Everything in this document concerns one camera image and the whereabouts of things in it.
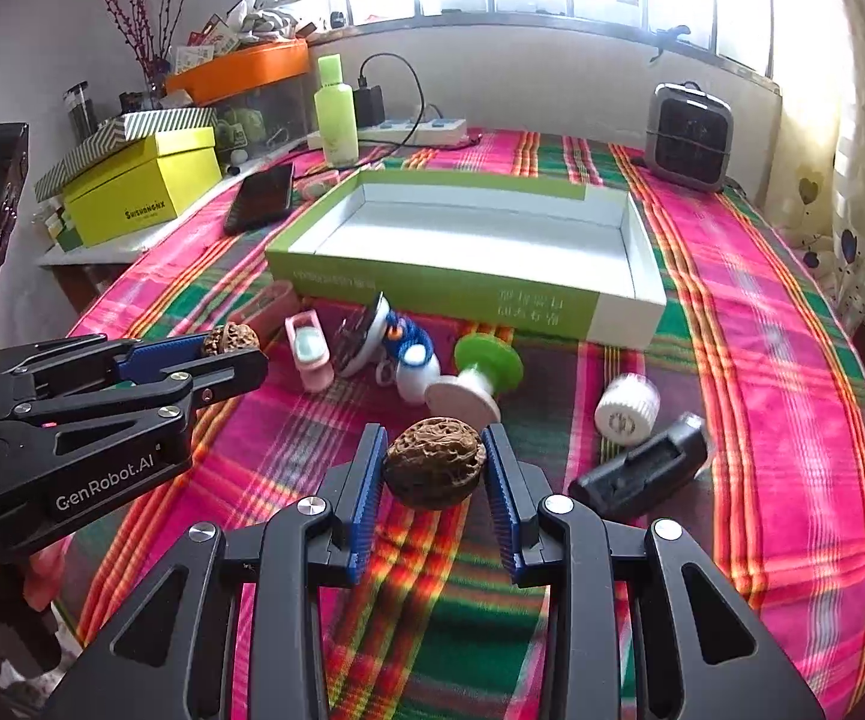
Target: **person's hand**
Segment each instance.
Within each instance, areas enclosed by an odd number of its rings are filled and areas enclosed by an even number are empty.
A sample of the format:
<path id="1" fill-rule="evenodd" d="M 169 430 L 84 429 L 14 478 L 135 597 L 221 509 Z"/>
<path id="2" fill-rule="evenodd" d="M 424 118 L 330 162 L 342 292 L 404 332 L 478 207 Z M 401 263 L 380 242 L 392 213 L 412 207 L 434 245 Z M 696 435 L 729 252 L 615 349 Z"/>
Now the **person's hand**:
<path id="1" fill-rule="evenodd" d="M 68 545 L 69 539 L 63 538 L 29 558 L 25 568 L 23 597 L 26 598 L 26 603 L 37 611 L 47 608 L 50 601 L 59 594 Z"/>

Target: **yellow box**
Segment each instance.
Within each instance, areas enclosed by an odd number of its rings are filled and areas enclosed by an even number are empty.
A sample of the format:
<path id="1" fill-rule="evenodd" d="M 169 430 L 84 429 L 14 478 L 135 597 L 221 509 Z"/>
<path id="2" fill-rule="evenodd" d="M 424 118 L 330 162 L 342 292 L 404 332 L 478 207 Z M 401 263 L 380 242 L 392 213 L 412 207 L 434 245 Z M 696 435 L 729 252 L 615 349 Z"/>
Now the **yellow box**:
<path id="1" fill-rule="evenodd" d="M 63 189 L 87 247 L 178 217 L 223 178 L 212 127 L 157 132 Z"/>

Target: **brown walnut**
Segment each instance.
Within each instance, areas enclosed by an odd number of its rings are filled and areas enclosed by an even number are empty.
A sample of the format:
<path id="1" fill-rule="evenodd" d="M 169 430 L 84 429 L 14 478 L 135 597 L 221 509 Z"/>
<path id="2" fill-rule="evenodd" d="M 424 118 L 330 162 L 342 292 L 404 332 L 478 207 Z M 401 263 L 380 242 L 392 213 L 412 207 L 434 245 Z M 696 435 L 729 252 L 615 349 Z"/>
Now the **brown walnut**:
<path id="1" fill-rule="evenodd" d="M 259 348 L 259 336 L 248 324 L 227 322 L 210 331 L 202 343 L 202 353 L 208 357 L 254 347 Z"/>
<path id="2" fill-rule="evenodd" d="M 486 448 L 473 428 L 458 419 L 433 416 L 392 442 L 383 478 L 410 509 L 440 511 L 472 493 L 485 460 Z"/>

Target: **power strip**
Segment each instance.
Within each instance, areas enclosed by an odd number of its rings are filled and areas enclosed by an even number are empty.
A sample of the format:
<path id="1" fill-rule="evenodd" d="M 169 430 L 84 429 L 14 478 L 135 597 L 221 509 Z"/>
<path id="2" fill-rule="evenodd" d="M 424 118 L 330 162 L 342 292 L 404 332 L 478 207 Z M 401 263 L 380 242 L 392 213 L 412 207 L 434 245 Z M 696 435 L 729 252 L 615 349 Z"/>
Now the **power strip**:
<path id="1" fill-rule="evenodd" d="M 376 127 L 359 129 L 361 141 L 391 141 L 399 143 L 412 129 L 414 122 L 409 119 L 386 119 Z M 416 127 L 410 138 L 410 146 L 455 146 L 466 139 L 466 119 L 431 119 Z M 319 130 L 311 132 L 307 138 L 309 148 L 322 148 Z"/>

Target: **curtain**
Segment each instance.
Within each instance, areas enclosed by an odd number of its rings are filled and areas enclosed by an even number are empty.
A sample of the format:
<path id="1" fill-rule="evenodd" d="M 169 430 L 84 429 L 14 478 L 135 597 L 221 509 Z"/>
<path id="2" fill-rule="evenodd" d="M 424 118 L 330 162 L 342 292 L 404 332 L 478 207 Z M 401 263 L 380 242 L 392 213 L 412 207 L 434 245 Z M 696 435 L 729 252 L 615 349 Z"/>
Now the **curtain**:
<path id="1" fill-rule="evenodd" d="M 775 0 L 783 113 L 767 220 L 845 329 L 865 323 L 865 0 Z"/>

